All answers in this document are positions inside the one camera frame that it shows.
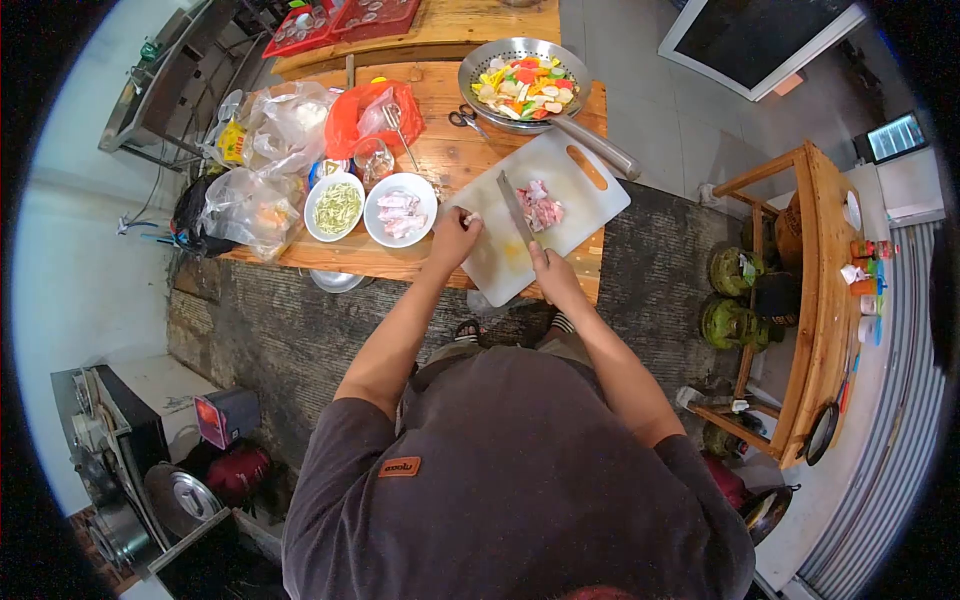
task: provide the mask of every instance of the whisk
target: whisk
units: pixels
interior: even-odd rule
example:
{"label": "whisk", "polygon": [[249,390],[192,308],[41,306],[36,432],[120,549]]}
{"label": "whisk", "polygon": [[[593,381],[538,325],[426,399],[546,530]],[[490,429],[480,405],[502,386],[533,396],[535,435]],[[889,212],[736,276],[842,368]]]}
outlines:
{"label": "whisk", "polygon": [[414,163],[414,169],[419,173],[420,167],[417,165],[417,160],[414,158],[413,153],[410,152],[410,146],[407,146],[407,140],[403,139],[403,132],[400,130],[400,105],[394,102],[385,106],[383,108],[383,116],[387,119],[387,127],[400,136],[400,141],[403,142],[403,148],[406,149],[407,155],[410,157],[410,162]]}

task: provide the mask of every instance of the hand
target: hand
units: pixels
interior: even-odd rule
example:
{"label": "hand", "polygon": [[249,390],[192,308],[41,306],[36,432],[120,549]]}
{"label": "hand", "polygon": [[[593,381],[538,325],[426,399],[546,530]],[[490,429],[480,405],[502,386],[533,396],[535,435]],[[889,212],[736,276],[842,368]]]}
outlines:
{"label": "hand", "polygon": [[562,256],[549,248],[544,251],[539,242],[530,242],[527,251],[546,301],[555,304],[567,316],[582,305],[589,305],[573,267]]}
{"label": "hand", "polygon": [[464,229],[462,222],[469,214],[460,206],[453,206],[440,218],[433,235],[433,249],[424,268],[430,267],[450,276],[454,269],[467,260],[483,231],[482,219],[475,219]]}

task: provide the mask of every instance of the yellow package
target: yellow package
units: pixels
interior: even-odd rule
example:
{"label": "yellow package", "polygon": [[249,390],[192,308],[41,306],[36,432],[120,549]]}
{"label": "yellow package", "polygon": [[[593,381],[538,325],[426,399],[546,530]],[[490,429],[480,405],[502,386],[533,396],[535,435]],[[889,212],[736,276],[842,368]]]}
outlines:
{"label": "yellow package", "polygon": [[217,139],[217,148],[224,155],[224,162],[243,164],[243,140],[247,130],[236,124],[232,119]]}

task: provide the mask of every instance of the red crate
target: red crate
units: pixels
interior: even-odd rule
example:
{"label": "red crate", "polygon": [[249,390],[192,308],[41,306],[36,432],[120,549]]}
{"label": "red crate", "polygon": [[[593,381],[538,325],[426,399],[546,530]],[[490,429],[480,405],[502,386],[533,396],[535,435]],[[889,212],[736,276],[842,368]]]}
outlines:
{"label": "red crate", "polygon": [[[270,57],[291,57],[295,54],[301,52],[306,52],[307,50],[313,50],[314,48],[320,48],[322,46],[329,46],[330,44],[339,41],[340,37],[334,31],[334,25],[337,21],[339,14],[331,14],[330,11],[333,10],[333,0],[320,0],[320,4],[326,9],[326,24],[322,28],[316,30],[316,32],[309,34],[306,39],[303,41],[297,41],[287,46],[277,46],[276,42],[272,39],[270,43],[267,44],[267,49],[263,51],[263,58],[268,59]],[[287,13],[287,18],[283,19],[283,23],[280,24],[280,27],[283,27],[287,21],[296,19],[301,14],[310,12],[312,7],[305,6],[298,9],[292,9]]]}
{"label": "red crate", "polygon": [[376,11],[376,20],[369,23],[357,23],[347,27],[351,19],[360,19],[370,12],[367,6],[360,6],[358,0],[347,0],[340,13],[333,20],[333,34],[340,41],[361,41],[374,37],[401,36],[410,31],[420,0],[373,0],[382,2],[383,7]]}

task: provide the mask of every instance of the wooden counter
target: wooden counter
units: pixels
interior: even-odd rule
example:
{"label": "wooden counter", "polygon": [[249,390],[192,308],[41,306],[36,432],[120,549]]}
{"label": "wooden counter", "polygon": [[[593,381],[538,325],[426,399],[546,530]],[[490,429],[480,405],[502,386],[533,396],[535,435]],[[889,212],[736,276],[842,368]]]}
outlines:
{"label": "wooden counter", "polygon": [[[739,190],[793,167],[797,178],[804,242],[804,282],[800,308],[797,346],[782,407],[758,405],[757,410],[777,419],[770,439],[761,438],[739,423],[729,420],[729,411],[704,405],[690,409],[706,420],[733,433],[758,450],[769,454],[789,468],[804,460],[797,453],[821,409],[837,397],[844,378],[848,352],[859,349],[855,331],[860,318],[858,298],[840,275],[851,261],[850,242],[863,239],[843,217],[843,202],[848,191],[859,194],[819,148],[806,141],[802,147],[760,165],[754,170],[714,188],[716,197],[732,196],[751,204],[754,211],[754,252],[762,251],[760,233],[763,213],[778,211]],[[734,395],[743,397],[753,353],[743,350],[743,360]],[[833,441],[841,433],[843,415]]]}
{"label": "wooden counter", "polygon": [[[459,66],[460,62],[404,62],[357,69],[358,83],[383,76],[409,82],[413,87],[425,129],[411,145],[411,151],[420,165],[420,175],[433,184],[441,202],[452,198],[476,176],[533,139],[528,135],[502,132],[489,123],[478,121],[477,124],[491,138],[487,141],[472,128],[450,125],[447,115],[463,103],[457,87]],[[335,71],[307,79],[326,86],[343,86],[346,84],[347,75],[344,71]],[[576,119],[595,132],[607,135],[607,89],[603,84],[593,82],[587,105],[577,114]],[[396,154],[396,171],[414,171],[406,154]],[[566,257],[593,304],[597,302],[600,289],[603,241],[604,230],[600,228]],[[432,243],[433,233],[428,233],[426,238],[409,248],[384,248],[367,234],[361,220],[347,237],[328,244],[316,240],[304,228],[280,256],[278,264],[411,281],[430,254]],[[237,248],[223,257],[256,262],[246,247]],[[474,287],[467,274],[459,268],[453,273],[447,286]],[[520,295],[526,298],[543,298],[536,282]]]}
{"label": "wooden counter", "polygon": [[277,59],[271,72],[286,81],[356,66],[415,60],[462,60],[477,46],[502,37],[524,36],[560,43],[560,2],[543,0],[528,8],[500,0],[421,0],[410,31],[363,41],[337,43]]}

